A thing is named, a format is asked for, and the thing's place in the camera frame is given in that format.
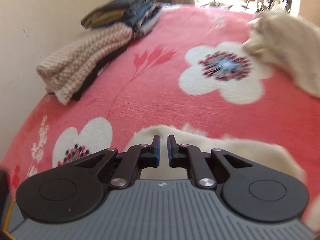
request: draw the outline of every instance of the white plush towel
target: white plush towel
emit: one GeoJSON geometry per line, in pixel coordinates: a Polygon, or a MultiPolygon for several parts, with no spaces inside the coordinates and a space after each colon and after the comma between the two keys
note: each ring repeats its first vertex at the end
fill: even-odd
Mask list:
{"type": "Polygon", "coordinates": [[[320,97],[320,29],[302,17],[262,12],[248,23],[244,49],[287,71],[302,90],[320,97]]]}
{"type": "Polygon", "coordinates": [[[178,144],[195,145],[203,152],[211,152],[212,148],[221,148],[243,158],[267,166],[282,173],[289,174],[303,183],[306,182],[305,171],[296,163],[290,153],[276,144],[268,144],[254,140],[243,139],[213,139],[199,134],[180,131],[165,125],[152,126],[135,133],[128,143],[129,147],[141,143],[152,142],[154,135],[161,137],[161,154],[159,168],[146,168],[141,172],[142,179],[186,179],[187,173],[183,168],[172,169],[169,166],[167,152],[167,137],[173,134],[178,144]]]}

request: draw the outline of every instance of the logo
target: logo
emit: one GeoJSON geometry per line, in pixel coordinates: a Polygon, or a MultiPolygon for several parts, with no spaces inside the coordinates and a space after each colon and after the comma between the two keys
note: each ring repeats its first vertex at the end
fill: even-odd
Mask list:
{"type": "Polygon", "coordinates": [[[166,184],[165,182],[159,183],[158,185],[159,185],[160,187],[165,187],[165,186],[167,186],[167,184],[166,184]]]}

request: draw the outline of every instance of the bed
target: bed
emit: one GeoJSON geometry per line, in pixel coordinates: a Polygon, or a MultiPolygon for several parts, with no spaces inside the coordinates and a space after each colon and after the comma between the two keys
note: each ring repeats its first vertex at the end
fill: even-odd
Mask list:
{"type": "Polygon", "coordinates": [[[27,177],[61,165],[71,150],[122,151],[135,132],[164,124],[285,147],[307,172],[312,203],[320,193],[320,101],[242,50],[251,19],[164,8],[153,32],[112,61],[79,102],[43,97],[1,162],[12,193],[27,177]]]}

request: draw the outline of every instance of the beige wall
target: beige wall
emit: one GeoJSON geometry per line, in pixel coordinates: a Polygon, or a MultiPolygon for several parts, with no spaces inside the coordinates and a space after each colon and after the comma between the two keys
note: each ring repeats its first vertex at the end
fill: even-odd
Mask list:
{"type": "Polygon", "coordinates": [[[45,94],[37,63],[72,40],[83,30],[80,19],[107,1],[0,0],[0,158],[45,94]]]}
{"type": "Polygon", "coordinates": [[[292,0],[292,15],[298,14],[320,26],[320,0],[292,0]]]}

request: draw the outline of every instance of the white flower pattern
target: white flower pattern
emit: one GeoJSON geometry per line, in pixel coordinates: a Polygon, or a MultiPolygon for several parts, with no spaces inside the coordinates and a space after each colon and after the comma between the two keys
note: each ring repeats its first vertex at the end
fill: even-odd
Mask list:
{"type": "Polygon", "coordinates": [[[63,163],[66,151],[75,149],[75,145],[77,147],[85,146],[88,152],[95,153],[110,147],[111,141],[111,124],[103,117],[90,120],[79,134],[76,128],[69,127],[60,134],[55,143],[52,153],[52,167],[55,168],[58,163],[63,163]]]}
{"type": "Polygon", "coordinates": [[[260,80],[272,77],[273,73],[270,66],[257,62],[244,52],[241,44],[235,42],[223,42],[215,48],[195,47],[186,53],[185,60],[191,67],[186,69],[179,77],[179,86],[182,91],[197,96],[219,89],[220,94],[226,101],[239,105],[258,101],[264,93],[263,84],[260,80]],[[218,62],[217,66],[221,73],[228,73],[227,78],[217,77],[216,74],[205,75],[204,68],[206,65],[201,61],[207,60],[211,63],[208,57],[217,53],[229,56],[227,58],[219,57],[218,61],[215,61],[215,63],[218,62]],[[237,73],[238,63],[233,61],[234,57],[236,57],[236,60],[250,62],[250,66],[246,67],[243,73],[237,73]]]}
{"type": "Polygon", "coordinates": [[[227,21],[226,17],[217,13],[216,10],[207,9],[205,14],[208,16],[210,21],[213,23],[213,27],[208,31],[206,35],[208,35],[213,29],[222,29],[226,27],[227,21]]]}
{"type": "Polygon", "coordinates": [[[38,174],[38,169],[35,166],[32,166],[28,171],[27,177],[29,178],[36,174],[38,174]]]}
{"type": "Polygon", "coordinates": [[[44,116],[42,118],[41,126],[39,129],[39,142],[33,143],[33,146],[31,148],[31,156],[34,160],[36,160],[38,163],[42,160],[44,151],[43,147],[47,143],[47,131],[49,129],[49,125],[45,125],[45,122],[48,120],[48,116],[44,116]]]}
{"type": "Polygon", "coordinates": [[[238,18],[236,19],[236,22],[237,23],[244,23],[244,24],[247,24],[249,22],[249,20],[245,19],[245,18],[238,18]]]}

